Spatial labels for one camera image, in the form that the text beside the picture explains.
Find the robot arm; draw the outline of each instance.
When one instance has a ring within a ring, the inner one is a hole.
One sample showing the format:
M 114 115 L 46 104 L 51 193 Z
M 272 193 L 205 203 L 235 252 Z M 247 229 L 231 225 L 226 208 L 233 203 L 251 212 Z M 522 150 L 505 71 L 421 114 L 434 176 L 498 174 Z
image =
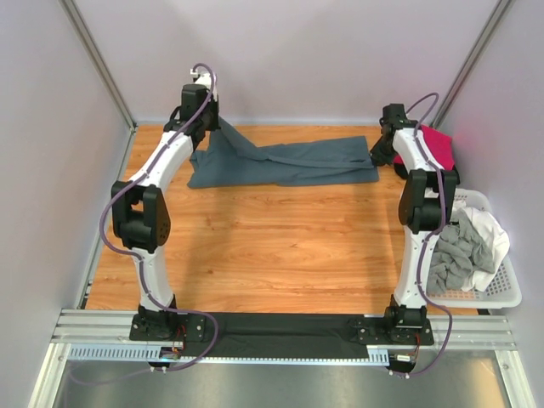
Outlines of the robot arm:
M 144 263 L 145 283 L 153 298 L 159 304 L 172 308 L 176 304 L 168 284 L 164 257 L 164 244 L 170 234 L 170 218 L 163 192 L 167 190 L 179 167 L 204 139 L 206 131 L 218 128 L 218 96 L 215 88 L 206 108 L 173 140 L 176 131 L 201 108 L 212 88 L 210 73 L 192 71 L 191 75 L 194 83 L 183 87 L 181 105 L 174 110 L 165 125 L 155 151 L 128 182 L 117 181 L 111 189 L 114 196 L 127 184 L 142 179 L 113 205 L 113 230 L 126 248 L 140 256 L 141 261 L 135 257 L 133 259 L 137 269 L 139 262 Z M 141 211 L 133 207 L 140 202 L 143 203 Z M 148 318 L 150 312 L 163 313 L 150 301 L 141 281 L 139 286 L 139 309 L 145 310 Z
M 431 257 L 439 239 L 434 231 L 442 221 L 438 171 L 443 179 L 446 223 L 451 216 L 456 175 L 444 171 L 436 161 L 423 139 L 423 131 L 414 132 L 417 121 L 406 117 L 403 105 L 385 106 L 380 124 L 382 137 L 371 149 L 372 160 L 378 166 L 391 164 L 398 153 L 408 172 L 399 203 L 399 221 L 405 230 L 402 270 L 385 317 L 391 327 L 421 328 L 427 301 L 419 287 L 423 291 L 427 288 Z

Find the gray towel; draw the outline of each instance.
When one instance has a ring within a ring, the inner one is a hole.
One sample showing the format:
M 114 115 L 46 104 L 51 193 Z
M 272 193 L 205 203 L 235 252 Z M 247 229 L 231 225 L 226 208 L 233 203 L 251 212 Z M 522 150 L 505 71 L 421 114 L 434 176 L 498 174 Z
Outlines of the gray towel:
M 454 212 L 434 248 L 427 293 L 439 295 L 446 293 L 447 289 L 460 290 L 475 269 L 492 274 L 493 254 L 467 214 L 464 211 Z
M 195 169 L 187 184 L 191 189 L 378 181 L 364 136 L 257 147 L 223 118 L 219 125 L 207 150 L 196 150 L 190 159 Z

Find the white wall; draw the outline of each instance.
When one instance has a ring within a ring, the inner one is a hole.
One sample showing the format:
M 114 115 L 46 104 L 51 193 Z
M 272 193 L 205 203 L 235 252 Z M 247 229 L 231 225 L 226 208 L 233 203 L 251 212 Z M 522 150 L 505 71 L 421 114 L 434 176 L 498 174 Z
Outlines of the white wall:
M 544 25 L 541 0 L 514 2 L 442 127 L 462 180 L 483 191 L 512 241 L 524 300 L 508 312 L 533 393 L 544 406 Z
M 0 4 L 0 405 L 26 406 L 74 307 L 128 141 L 56 0 Z
M 391 102 L 445 94 L 495 3 L 77 1 L 139 122 L 164 122 L 202 61 L 222 115 L 258 123 L 375 123 Z

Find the pink cloth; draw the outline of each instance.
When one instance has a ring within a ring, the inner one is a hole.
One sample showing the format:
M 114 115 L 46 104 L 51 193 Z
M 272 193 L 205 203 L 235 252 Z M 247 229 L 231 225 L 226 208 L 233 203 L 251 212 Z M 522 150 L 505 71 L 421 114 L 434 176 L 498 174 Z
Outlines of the pink cloth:
M 444 170 L 452 170 L 455 162 L 453 160 L 453 150 L 451 149 L 451 137 L 424 125 L 422 131 L 423 139 L 437 162 L 442 165 Z M 399 155 L 393 159 L 393 163 L 404 164 Z

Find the wooden table surface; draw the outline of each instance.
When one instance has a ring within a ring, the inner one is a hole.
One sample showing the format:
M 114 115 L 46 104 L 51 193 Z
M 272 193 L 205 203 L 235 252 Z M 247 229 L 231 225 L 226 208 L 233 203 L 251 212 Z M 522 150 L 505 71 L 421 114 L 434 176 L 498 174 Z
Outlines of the wooden table surface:
M 365 135 L 370 148 L 379 137 L 379 127 L 238 128 L 259 146 Z M 139 128 L 125 179 L 145 163 L 161 135 L 160 126 Z M 199 146 L 206 147 L 207 140 Z M 379 173 L 380 181 L 369 184 L 191 190 L 187 161 L 166 193 L 172 220 L 167 272 L 178 307 L 383 313 L 402 264 L 397 207 L 404 182 L 390 167 Z M 120 245 L 111 229 L 109 237 Z M 87 309 L 135 310 L 138 302 L 132 260 L 106 248 Z

